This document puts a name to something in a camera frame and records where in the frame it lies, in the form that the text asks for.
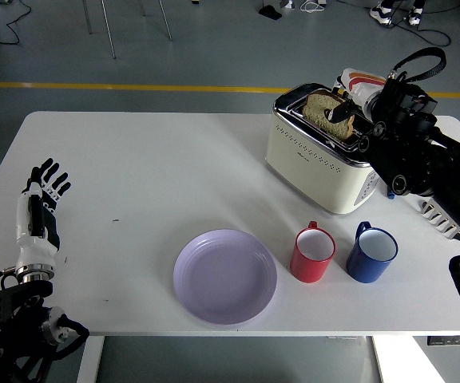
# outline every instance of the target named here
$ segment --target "bread slice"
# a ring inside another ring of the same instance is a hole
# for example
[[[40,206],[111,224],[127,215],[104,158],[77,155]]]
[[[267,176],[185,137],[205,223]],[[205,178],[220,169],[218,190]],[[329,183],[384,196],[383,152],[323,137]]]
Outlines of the bread slice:
[[[302,109],[303,117],[334,138],[345,141],[352,134],[354,116],[336,124],[332,124],[324,116],[324,110],[333,109],[342,102],[337,96],[329,92],[316,91],[307,96],[307,103]]]

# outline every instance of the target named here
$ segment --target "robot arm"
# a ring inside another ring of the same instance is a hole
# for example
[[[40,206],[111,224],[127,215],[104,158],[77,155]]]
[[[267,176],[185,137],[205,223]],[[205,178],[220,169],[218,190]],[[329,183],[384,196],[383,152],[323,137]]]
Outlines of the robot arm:
[[[54,255],[60,247],[54,211],[70,187],[66,173],[51,181],[58,169],[52,159],[34,168],[18,198],[16,228],[21,252],[15,267],[0,271],[1,383],[45,382],[53,361],[70,355],[89,336],[89,331],[68,319],[60,307],[43,306],[44,299],[53,293],[50,279],[55,272]],[[8,276],[14,276],[18,285],[5,287]],[[69,330],[79,337],[58,350]],[[26,357],[23,366],[17,364],[18,359]],[[29,378],[35,370],[35,377]]]
[[[418,76],[397,76],[403,64],[423,56],[440,62]],[[365,160],[396,195],[431,196],[460,229],[460,143],[435,126],[437,102],[411,84],[434,76],[445,64],[441,49],[422,49],[400,61],[383,84],[381,77],[346,69],[333,89],[345,102],[326,117],[339,122],[359,113],[369,120],[371,129],[358,145]],[[451,259],[449,269],[460,295],[460,256]]]

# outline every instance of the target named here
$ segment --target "red mug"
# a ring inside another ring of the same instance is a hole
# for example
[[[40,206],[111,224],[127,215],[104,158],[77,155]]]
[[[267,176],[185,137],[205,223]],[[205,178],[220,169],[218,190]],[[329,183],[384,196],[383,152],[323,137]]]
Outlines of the red mug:
[[[291,273],[305,283],[317,282],[322,278],[327,265],[333,258],[336,245],[331,235],[311,221],[295,237],[291,258]]]

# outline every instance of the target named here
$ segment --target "mug handle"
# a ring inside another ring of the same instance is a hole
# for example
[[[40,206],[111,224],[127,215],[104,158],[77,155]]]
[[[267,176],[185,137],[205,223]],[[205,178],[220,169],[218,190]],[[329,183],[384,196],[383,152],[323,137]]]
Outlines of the mug handle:
[[[368,221],[363,221],[358,225],[358,229],[356,230],[356,238],[358,239],[359,235],[363,233],[366,229],[371,228],[371,223]]]

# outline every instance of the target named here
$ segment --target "yellow floor line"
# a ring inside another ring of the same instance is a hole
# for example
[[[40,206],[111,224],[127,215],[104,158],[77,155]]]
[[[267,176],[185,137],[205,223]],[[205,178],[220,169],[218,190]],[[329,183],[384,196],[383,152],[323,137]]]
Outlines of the yellow floor line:
[[[134,85],[134,84],[83,84],[59,82],[0,82],[0,88],[20,89],[84,89],[84,90],[135,90],[163,92],[223,92],[223,93],[285,93],[290,88],[253,86],[203,86],[203,85]],[[459,92],[428,92],[435,99],[460,98]]]

